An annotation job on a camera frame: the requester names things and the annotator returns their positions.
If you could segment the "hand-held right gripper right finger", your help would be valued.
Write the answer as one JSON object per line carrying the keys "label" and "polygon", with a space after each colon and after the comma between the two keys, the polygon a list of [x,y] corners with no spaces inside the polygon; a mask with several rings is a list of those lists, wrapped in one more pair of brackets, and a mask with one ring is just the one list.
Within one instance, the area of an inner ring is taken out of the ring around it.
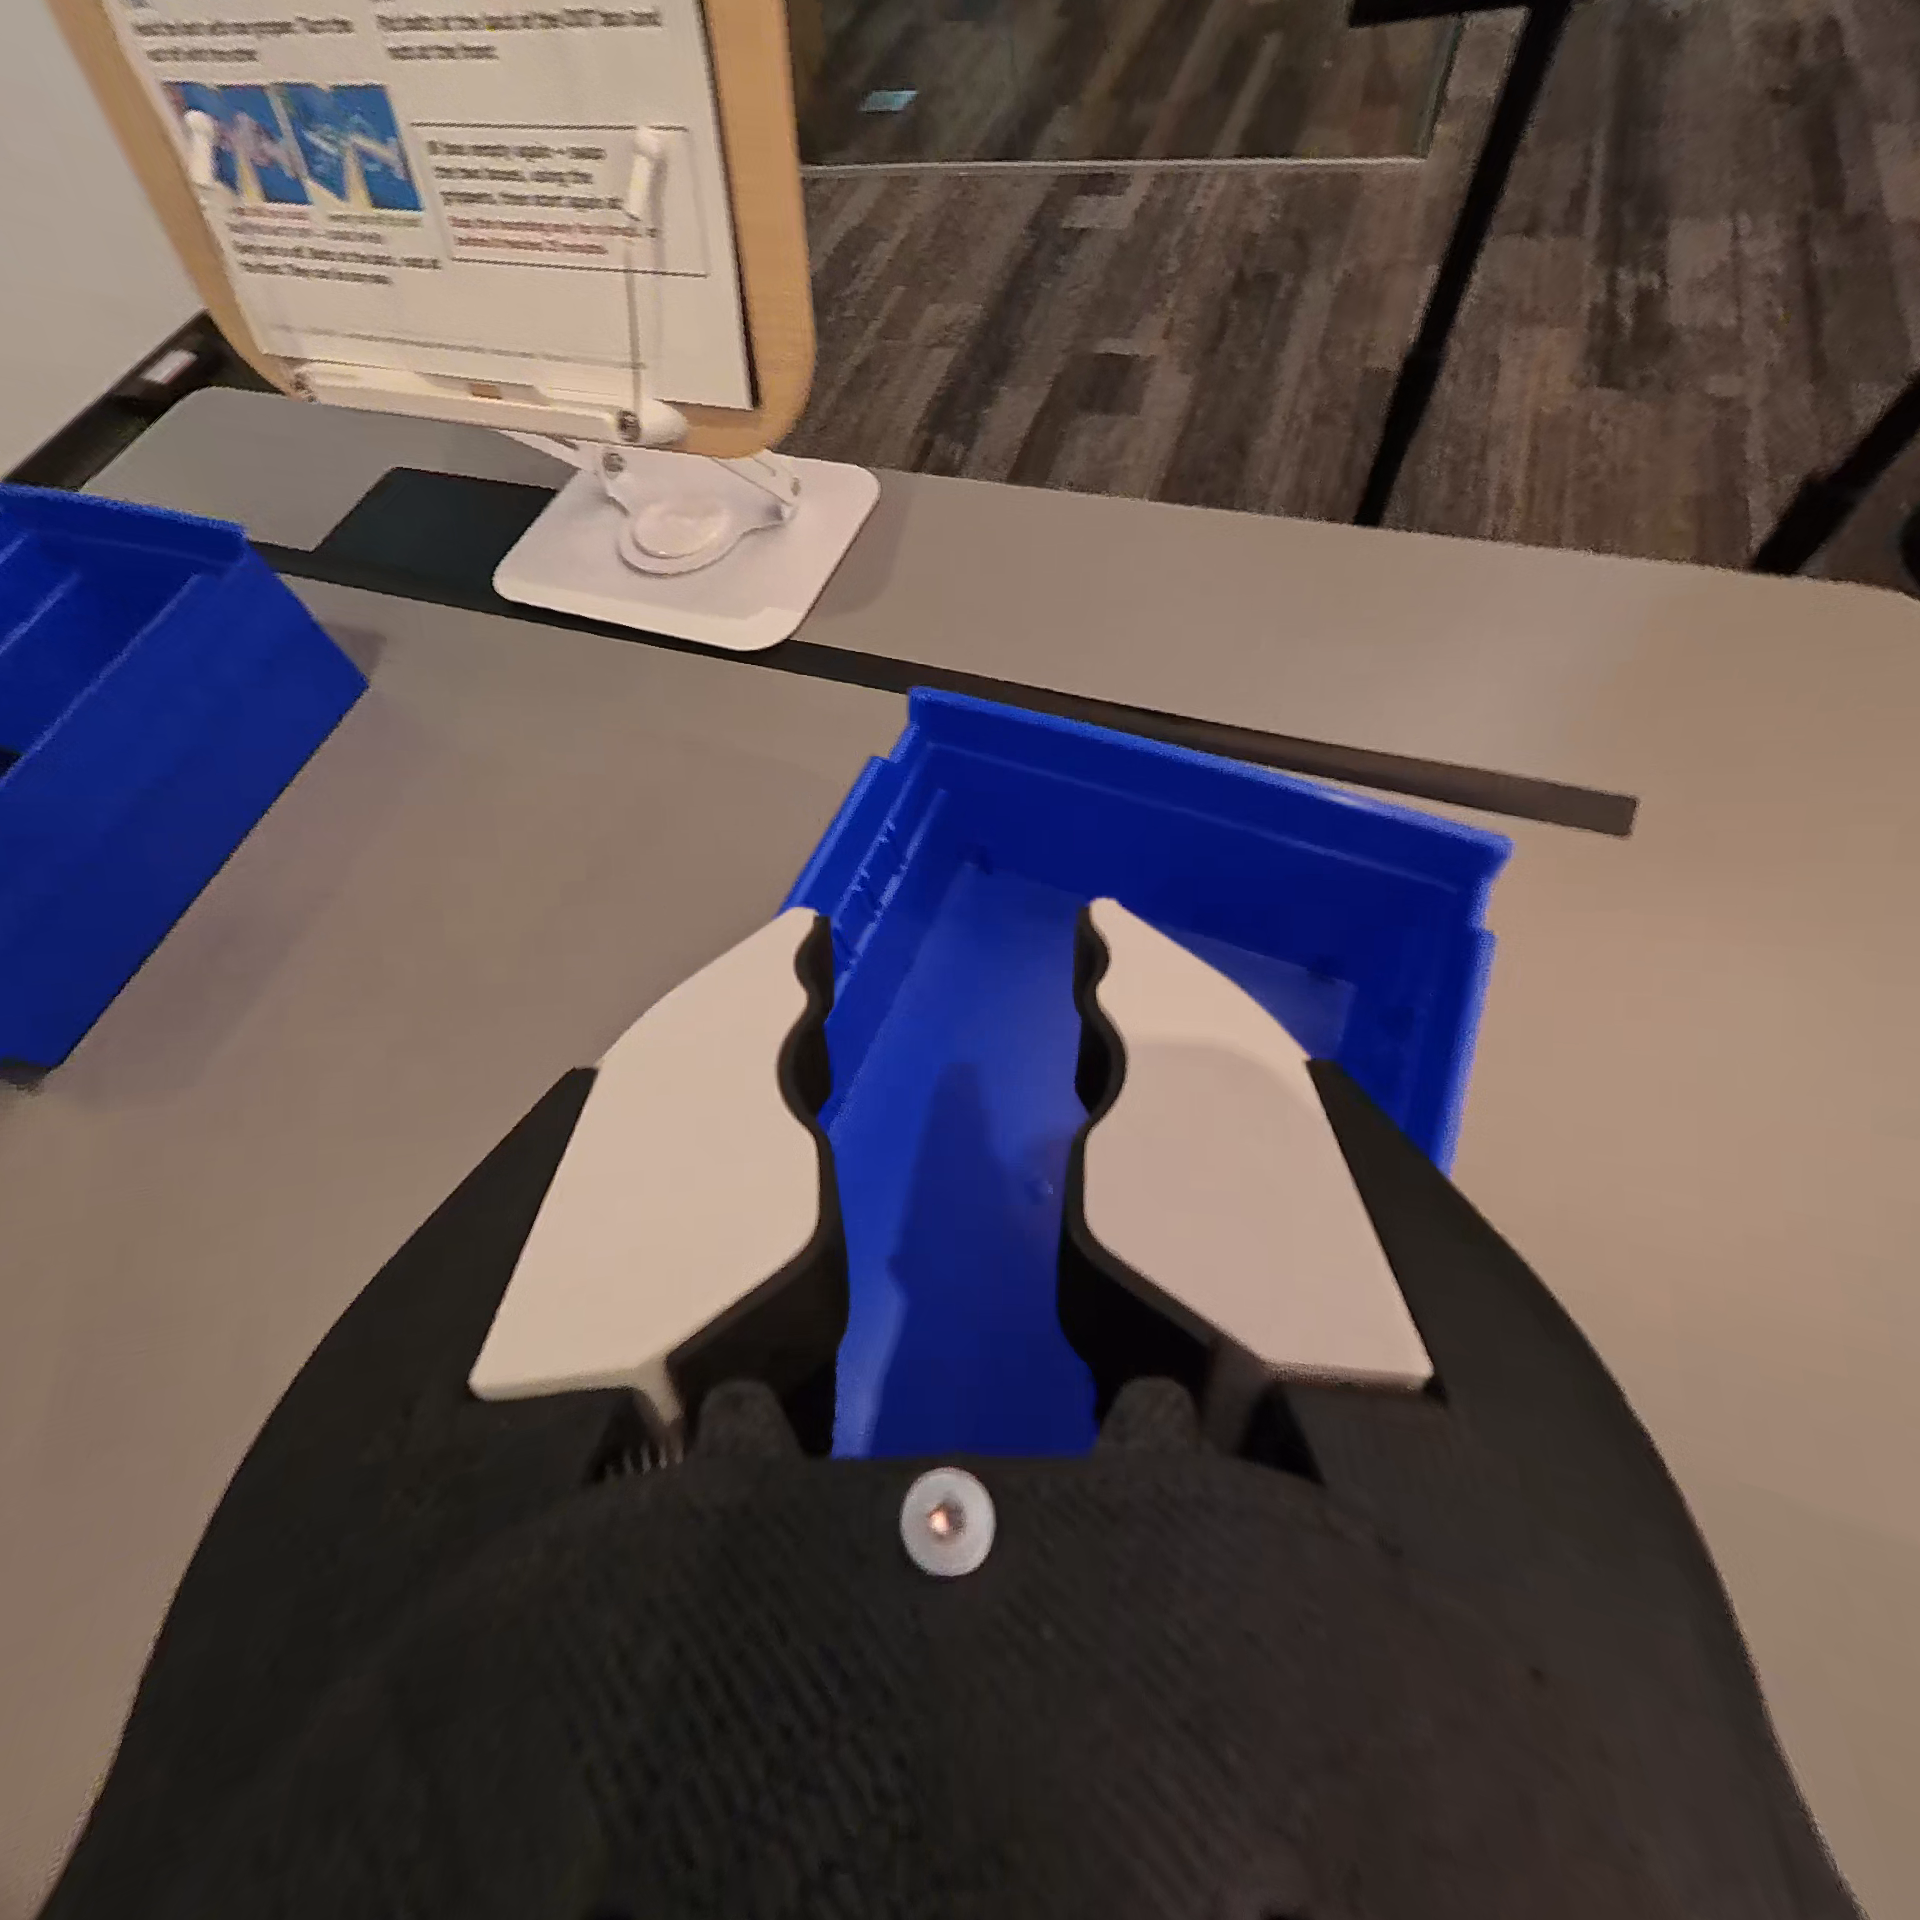
{"label": "hand-held right gripper right finger", "polygon": [[1291,1384],[1420,1396],[1423,1331],[1310,1056],[1250,991],[1115,899],[1074,928],[1059,1325],[1098,1400]]}

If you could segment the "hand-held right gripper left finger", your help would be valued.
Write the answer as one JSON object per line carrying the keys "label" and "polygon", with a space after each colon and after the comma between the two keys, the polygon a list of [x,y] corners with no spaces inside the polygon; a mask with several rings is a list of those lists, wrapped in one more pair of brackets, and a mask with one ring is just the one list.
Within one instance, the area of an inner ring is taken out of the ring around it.
{"label": "hand-held right gripper left finger", "polygon": [[472,1364],[478,1400],[698,1406],[726,1378],[792,1387],[836,1357],[832,1002],[832,927],[798,907],[612,1043]]}

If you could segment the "blue plastic bin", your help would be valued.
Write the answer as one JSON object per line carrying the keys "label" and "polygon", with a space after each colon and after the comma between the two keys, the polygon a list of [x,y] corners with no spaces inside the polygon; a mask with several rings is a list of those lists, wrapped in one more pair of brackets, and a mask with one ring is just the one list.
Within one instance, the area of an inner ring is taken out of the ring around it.
{"label": "blue plastic bin", "polygon": [[1086,899],[1225,973],[1452,1172],[1511,851],[1288,774],[911,690],[787,899],[832,922],[836,956],[833,1451],[1091,1444],[1054,1297]]}
{"label": "blue plastic bin", "polygon": [[6,1070],[71,1057],[364,690],[239,525],[6,483]]}

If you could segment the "black desk mat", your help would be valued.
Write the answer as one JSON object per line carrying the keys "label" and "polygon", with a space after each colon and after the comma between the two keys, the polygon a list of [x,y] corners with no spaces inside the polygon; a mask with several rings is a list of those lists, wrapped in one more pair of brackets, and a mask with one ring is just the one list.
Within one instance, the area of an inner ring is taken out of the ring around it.
{"label": "black desk mat", "polygon": [[328,531],[314,559],[407,576],[434,594],[491,595],[498,565],[556,489],[396,467]]}

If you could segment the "printed paper sheet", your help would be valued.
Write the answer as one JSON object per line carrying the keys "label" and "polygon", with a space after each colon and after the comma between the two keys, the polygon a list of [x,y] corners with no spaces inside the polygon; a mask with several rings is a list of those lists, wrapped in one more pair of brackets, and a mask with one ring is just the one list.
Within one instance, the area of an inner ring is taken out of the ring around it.
{"label": "printed paper sheet", "polygon": [[753,398],[701,4],[108,4],[282,363]]}

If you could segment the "black framed display stand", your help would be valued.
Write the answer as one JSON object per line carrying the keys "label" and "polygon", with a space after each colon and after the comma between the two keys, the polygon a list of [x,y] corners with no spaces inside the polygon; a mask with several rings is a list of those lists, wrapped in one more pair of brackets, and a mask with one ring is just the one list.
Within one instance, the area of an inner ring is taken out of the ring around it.
{"label": "black framed display stand", "polygon": [[1448,361],[1456,322],[1469,300],[1479,263],[1483,258],[1487,235],[1497,221],[1497,212],[1514,173],[1516,156],[1532,120],[1538,109],[1541,91],[1545,87],[1553,62],[1558,58],[1561,42],[1567,31],[1573,2],[1353,2],[1350,4],[1351,28],[1384,28],[1400,23],[1440,20],[1456,13],[1460,18],[1479,13],[1522,9],[1524,24],[1520,30],[1511,58],[1497,91],[1497,100],[1485,122],[1481,152],[1469,173],[1452,235],[1435,272],[1425,316],[1412,336],[1412,342],[1400,361],[1392,393],[1384,414],[1379,447],[1367,471],[1364,489],[1356,498],[1351,523],[1381,527],[1385,510],[1392,504],[1396,487],[1402,480],[1406,465],[1425,427],[1430,404],[1442,381]]}
{"label": "black framed display stand", "polygon": [[1916,442],[1916,435],[1917,374],[1912,373],[1835,467],[1818,470],[1802,481],[1748,562],[1748,572],[1782,578],[1802,573],[1859,512],[1870,494]]}

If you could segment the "wooden document stand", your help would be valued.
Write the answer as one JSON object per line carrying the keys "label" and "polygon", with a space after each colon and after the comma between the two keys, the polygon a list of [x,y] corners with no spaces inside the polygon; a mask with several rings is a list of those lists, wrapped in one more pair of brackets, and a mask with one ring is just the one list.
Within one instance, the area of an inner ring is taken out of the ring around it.
{"label": "wooden document stand", "polygon": [[572,470],[498,565],[519,608],[574,615],[726,657],[785,645],[872,515],[877,477],[780,454],[801,420],[818,336],[785,4],[701,4],[725,143],[753,398],[741,408],[629,406],[474,374],[420,376],[282,363],[257,345],[180,161],[132,70],[108,2],[52,4],[159,221],[229,345],[279,393],[338,410],[486,427]]}

